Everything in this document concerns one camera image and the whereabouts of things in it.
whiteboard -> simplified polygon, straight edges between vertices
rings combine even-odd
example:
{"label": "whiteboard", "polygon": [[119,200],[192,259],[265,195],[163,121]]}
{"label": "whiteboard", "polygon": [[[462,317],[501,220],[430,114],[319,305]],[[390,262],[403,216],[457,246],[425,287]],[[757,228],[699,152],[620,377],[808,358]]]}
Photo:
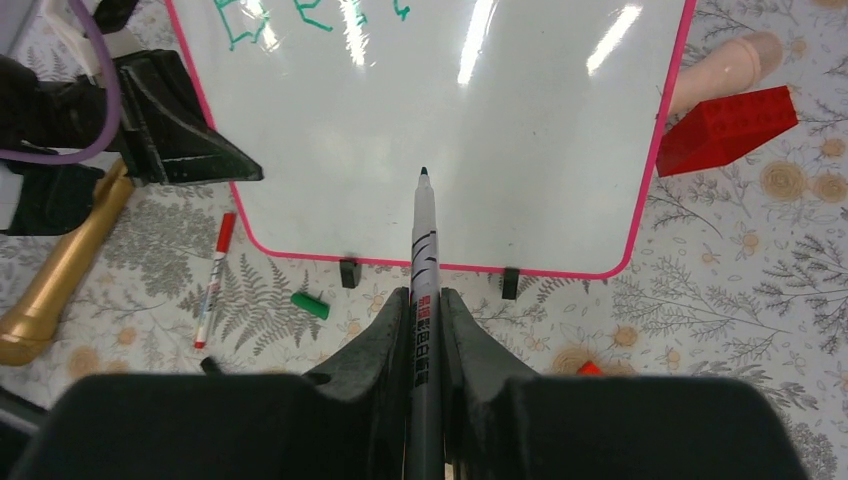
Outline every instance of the whiteboard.
{"label": "whiteboard", "polygon": [[264,169],[233,188],[263,251],[408,264],[426,166],[444,267],[600,278],[629,258],[694,2],[169,9],[208,119]]}

floral tablecloth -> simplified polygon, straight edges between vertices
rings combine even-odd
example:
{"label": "floral tablecloth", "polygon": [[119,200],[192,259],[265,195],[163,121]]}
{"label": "floral tablecloth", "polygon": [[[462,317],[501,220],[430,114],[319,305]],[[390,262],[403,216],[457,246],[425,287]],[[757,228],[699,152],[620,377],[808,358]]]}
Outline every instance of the floral tablecloth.
{"label": "floral tablecloth", "polygon": [[[142,1],[131,29],[146,47],[179,49],[159,1]],[[848,478],[848,0],[703,0],[685,64],[764,29],[784,41],[785,61],[762,86],[789,85],[801,124],[727,168],[655,179],[623,274],[523,277],[517,302],[500,300],[496,276],[444,272],[443,282],[540,372],[573,373],[592,359],[614,373],[749,382],[779,412],[812,478]],[[41,18],[18,57],[42,79],[79,72]],[[336,265],[268,258],[239,228],[219,321],[199,354],[198,299],[218,222],[233,208],[225,185],[137,191],[55,344],[28,366],[0,369],[2,385],[50,405],[84,375],[198,372],[206,354],[230,372],[302,372],[408,283],[407,270],[366,267],[359,288],[346,290]],[[0,311],[53,243],[0,237]],[[272,294],[297,290],[329,302],[330,318]]]}

green marker cap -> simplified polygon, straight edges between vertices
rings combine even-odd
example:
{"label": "green marker cap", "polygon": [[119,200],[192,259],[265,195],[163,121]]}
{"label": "green marker cap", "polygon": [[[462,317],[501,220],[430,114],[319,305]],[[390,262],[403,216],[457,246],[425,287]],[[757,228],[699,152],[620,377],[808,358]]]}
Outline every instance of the green marker cap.
{"label": "green marker cap", "polygon": [[305,293],[295,293],[291,297],[291,301],[297,307],[306,310],[307,312],[315,315],[318,318],[326,320],[327,317],[330,316],[330,306],[326,303],[312,298]]}

gold handle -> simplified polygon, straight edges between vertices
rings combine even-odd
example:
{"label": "gold handle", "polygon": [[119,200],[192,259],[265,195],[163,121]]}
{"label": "gold handle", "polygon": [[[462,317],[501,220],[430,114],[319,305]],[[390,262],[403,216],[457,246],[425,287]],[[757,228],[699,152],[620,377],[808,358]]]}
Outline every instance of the gold handle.
{"label": "gold handle", "polygon": [[65,304],[134,190],[126,174],[119,159],[97,182],[91,214],[59,239],[23,297],[0,319],[1,365],[25,365],[50,345]]}

red and white marker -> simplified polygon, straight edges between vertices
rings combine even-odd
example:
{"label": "red and white marker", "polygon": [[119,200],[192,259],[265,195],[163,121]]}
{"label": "red and white marker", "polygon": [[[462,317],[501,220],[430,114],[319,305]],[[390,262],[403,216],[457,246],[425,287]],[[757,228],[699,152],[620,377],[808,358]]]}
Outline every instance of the red and white marker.
{"label": "red and white marker", "polygon": [[221,290],[221,274],[224,271],[224,258],[230,250],[230,240],[233,238],[233,228],[236,224],[236,214],[225,213],[221,221],[221,230],[218,232],[218,245],[215,247],[215,256],[212,259],[212,273],[209,275],[209,285],[206,286],[206,295],[203,296],[203,304],[200,308],[200,318],[197,320],[197,333],[194,336],[194,348],[202,349],[206,346],[206,337],[209,335],[209,326],[215,312],[215,303],[218,301],[218,292]]}

